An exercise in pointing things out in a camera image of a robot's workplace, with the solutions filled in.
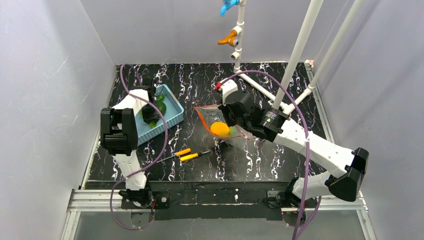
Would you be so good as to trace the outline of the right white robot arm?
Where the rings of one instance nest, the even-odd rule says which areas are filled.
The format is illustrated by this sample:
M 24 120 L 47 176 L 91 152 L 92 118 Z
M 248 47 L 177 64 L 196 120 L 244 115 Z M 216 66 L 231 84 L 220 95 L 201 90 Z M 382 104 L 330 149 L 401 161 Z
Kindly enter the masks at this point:
M 286 187 L 281 200 L 298 206 L 306 200 L 333 195 L 346 202 L 354 202 L 367 170 L 369 152 L 361 147 L 355 150 L 338 146 L 305 129 L 281 110 L 260 108 L 253 98 L 242 90 L 223 90 L 222 111 L 230 127 L 239 126 L 251 135 L 288 147 L 306 155 L 325 169 L 324 173 L 295 177 Z

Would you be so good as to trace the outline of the green avocado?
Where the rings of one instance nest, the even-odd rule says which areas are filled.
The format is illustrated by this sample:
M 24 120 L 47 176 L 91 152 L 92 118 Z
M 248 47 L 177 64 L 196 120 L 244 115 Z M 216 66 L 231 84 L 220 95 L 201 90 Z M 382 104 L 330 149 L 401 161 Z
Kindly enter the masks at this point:
M 158 110 L 160 111 L 160 113 L 165 116 L 166 111 L 167 111 L 167 106 L 163 101 L 157 101 L 156 102 L 156 107 L 158 108 Z

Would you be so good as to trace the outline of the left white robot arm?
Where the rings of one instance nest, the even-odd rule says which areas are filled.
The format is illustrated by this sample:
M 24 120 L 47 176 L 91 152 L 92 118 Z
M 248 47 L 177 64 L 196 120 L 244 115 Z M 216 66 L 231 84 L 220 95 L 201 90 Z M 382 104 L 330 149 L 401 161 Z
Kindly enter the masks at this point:
M 143 98 L 156 104 L 157 90 L 154 85 L 143 85 L 129 93 L 114 107 L 105 107 L 100 111 L 100 145 L 113 157 L 125 177 L 141 169 L 137 157 L 137 118 L 142 117 L 145 124 L 155 127 L 161 113 L 140 100 Z M 125 190 L 121 190 L 119 195 L 141 208 L 149 207 L 153 201 L 148 179 L 143 172 L 127 179 Z

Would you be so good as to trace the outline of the clear zip top bag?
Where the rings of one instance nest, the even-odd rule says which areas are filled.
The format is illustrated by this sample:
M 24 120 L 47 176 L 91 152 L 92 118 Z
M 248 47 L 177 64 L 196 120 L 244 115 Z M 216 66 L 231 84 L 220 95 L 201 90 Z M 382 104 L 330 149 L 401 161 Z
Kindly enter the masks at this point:
M 241 126 L 230 126 L 218 105 L 196 106 L 194 110 L 197 112 L 203 127 L 213 137 L 239 149 L 244 149 L 248 144 L 255 142 L 256 137 Z

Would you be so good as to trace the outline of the yellow lemon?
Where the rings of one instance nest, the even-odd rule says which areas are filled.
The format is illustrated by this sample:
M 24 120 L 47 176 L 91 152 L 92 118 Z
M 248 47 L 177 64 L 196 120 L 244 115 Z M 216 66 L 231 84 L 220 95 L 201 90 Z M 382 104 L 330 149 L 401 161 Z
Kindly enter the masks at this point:
M 229 126 L 225 122 L 216 121 L 210 126 L 210 131 L 217 136 L 229 136 Z

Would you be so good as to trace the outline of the green grape bunch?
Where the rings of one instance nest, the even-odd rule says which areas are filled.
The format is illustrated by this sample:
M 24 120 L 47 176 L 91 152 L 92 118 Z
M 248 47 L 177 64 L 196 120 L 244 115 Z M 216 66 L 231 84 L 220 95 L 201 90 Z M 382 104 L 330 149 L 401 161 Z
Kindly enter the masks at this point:
M 238 130 L 237 130 L 236 126 L 230 126 L 229 127 L 229 135 L 235 136 L 235 135 L 237 135 L 237 132 L 238 132 Z

